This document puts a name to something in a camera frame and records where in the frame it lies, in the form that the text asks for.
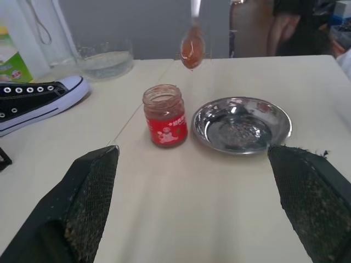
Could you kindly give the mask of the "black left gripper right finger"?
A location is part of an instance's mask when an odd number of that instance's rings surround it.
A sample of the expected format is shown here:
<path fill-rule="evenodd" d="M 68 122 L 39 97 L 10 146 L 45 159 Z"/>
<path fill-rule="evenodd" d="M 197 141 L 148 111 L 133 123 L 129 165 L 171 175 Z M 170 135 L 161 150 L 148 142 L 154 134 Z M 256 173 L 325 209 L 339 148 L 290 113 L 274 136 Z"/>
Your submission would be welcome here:
<path fill-rule="evenodd" d="M 268 149 L 281 206 L 312 262 L 350 262 L 350 182 L 327 155 Z"/>

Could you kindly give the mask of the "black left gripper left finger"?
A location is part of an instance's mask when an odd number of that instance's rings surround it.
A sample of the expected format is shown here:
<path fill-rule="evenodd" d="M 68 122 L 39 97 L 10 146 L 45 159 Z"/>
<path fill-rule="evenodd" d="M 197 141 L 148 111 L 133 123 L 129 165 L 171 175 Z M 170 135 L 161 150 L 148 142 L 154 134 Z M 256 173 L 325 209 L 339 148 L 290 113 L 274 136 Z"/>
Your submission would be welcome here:
<path fill-rule="evenodd" d="M 1 262 L 93 262 L 110 210 L 120 149 L 76 159 L 35 206 Z"/>

